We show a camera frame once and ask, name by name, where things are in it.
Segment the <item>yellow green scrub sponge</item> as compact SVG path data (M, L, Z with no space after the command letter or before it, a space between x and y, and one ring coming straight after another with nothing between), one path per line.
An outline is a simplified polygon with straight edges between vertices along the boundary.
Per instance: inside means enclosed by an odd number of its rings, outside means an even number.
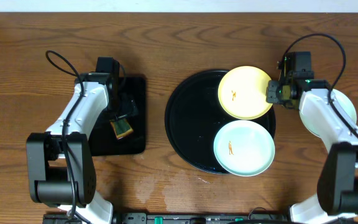
M132 126L129 124L126 118L117 121L111 121L110 123L118 140L125 138L134 132Z

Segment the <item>yellow plate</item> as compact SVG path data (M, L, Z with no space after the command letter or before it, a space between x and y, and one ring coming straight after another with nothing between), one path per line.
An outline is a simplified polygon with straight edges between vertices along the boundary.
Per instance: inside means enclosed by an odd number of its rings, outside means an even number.
M237 119L256 119L267 113L267 87L271 77L253 66L228 71L218 85L218 100L223 110Z

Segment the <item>mint plate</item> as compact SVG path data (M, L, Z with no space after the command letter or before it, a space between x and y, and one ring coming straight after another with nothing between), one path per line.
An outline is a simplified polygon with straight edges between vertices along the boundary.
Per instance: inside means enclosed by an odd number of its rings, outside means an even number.
M339 91L337 89L333 90L333 94L335 95L335 97L336 97L338 103L340 104L340 106L342 107L342 109L351 118L351 120L354 123L356 123L357 122L356 108L354 107L354 105L351 102L351 100L345 94L343 94L341 91ZM302 123L304 124L304 126L306 127L306 129L310 133L315 135L317 138L319 138L319 135L315 131L315 128L313 127L312 122L309 121L304 115L302 115L301 112L300 112L300 119L301 119Z
M213 152L229 173L252 177L267 170L275 157L275 143L261 125L247 120L232 121L215 135Z

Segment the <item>mint plate front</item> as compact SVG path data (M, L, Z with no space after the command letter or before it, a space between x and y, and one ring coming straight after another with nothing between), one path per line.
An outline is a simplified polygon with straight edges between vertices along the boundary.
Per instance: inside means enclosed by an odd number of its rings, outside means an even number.
M261 125L247 120L232 121L215 135L213 152L229 173L252 177L267 170L275 157L275 143Z

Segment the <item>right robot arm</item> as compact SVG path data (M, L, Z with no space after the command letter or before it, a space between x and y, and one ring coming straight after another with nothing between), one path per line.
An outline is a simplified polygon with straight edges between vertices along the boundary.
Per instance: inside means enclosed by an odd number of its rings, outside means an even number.
M316 194L290 207L295 223L328 223L358 216L358 126L338 103L326 80L270 80L269 103L298 109L325 145L328 156Z

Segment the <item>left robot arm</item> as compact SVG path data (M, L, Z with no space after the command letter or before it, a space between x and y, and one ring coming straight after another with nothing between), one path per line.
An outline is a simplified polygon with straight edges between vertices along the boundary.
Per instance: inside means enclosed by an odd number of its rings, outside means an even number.
M115 223L114 206L96 190L94 156L140 154L146 147L146 80L83 73L63 113L26 141L29 193L66 216L44 223Z

